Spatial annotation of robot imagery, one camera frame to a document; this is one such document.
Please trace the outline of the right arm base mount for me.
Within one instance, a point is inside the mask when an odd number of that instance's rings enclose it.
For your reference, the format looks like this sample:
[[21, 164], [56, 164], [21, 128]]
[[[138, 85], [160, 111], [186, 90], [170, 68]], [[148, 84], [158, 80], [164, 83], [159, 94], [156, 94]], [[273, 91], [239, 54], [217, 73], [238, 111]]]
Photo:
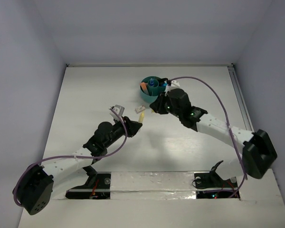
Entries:
[[235, 178], [234, 182], [231, 179], [223, 180], [217, 173], [218, 166], [223, 161], [216, 163], [209, 172], [198, 172], [194, 174], [194, 180], [191, 185], [197, 190], [197, 199], [239, 199], [240, 195], [237, 192], [238, 183]]

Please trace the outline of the yellow highlighter body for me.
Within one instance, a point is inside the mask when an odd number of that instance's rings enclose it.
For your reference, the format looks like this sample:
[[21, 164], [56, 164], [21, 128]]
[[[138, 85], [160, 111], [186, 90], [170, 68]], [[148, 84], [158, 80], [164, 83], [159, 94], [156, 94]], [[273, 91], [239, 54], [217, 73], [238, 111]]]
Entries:
[[139, 116], [138, 122], [139, 122], [139, 123], [142, 123], [143, 120], [144, 120], [144, 112], [141, 112], [141, 114], [140, 114], [140, 116]]

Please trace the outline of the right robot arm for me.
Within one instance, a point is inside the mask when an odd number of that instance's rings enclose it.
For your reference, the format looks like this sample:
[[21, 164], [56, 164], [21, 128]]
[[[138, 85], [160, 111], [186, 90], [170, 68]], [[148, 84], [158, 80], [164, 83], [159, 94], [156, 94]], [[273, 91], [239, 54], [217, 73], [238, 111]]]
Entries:
[[224, 161], [218, 165], [216, 171], [209, 174], [209, 181], [214, 186], [220, 186], [227, 179], [244, 173], [261, 179], [277, 159], [277, 153], [266, 131], [259, 129], [252, 132], [230, 127], [206, 110], [192, 106], [188, 94], [180, 88], [160, 94], [150, 104], [150, 108], [158, 114], [172, 114], [185, 127], [212, 136], [238, 150], [242, 161], [238, 157]]

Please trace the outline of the clear orange-tipped highlighter body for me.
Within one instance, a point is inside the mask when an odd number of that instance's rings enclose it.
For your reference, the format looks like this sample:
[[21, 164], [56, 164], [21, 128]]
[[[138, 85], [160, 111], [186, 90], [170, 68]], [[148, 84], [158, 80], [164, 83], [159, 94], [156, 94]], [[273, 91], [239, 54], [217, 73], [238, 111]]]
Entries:
[[146, 95], [149, 95], [149, 92], [146, 86], [142, 86], [142, 90]]

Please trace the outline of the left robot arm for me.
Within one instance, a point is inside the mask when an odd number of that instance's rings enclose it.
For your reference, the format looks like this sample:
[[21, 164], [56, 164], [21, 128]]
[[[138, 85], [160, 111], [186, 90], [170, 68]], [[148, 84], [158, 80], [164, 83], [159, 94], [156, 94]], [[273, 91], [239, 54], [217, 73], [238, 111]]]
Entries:
[[51, 199], [55, 184], [79, 169], [86, 170], [79, 176], [79, 182], [86, 188], [95, 184], [92, 164], [108, 157], [108, 147], [121, 137], [134, 137], [142, 123], [127, 116], [118, 117], [114, 124], [102, 122], [94, 135], [71, 155], [49, 157], [27, 167], [19, 178], [12, 194], [14, 202], [30, 215], [39, 213]]

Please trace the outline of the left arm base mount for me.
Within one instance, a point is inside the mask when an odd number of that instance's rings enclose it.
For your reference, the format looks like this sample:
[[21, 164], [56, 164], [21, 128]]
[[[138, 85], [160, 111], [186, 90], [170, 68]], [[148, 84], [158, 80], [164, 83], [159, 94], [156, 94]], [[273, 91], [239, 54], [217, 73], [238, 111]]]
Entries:
[[66, 191], [69, 200], [109, 200], [111, 198], [111, 173], [98, 173], [92, 166], [83, 168], [88, 176], [83, 185]]

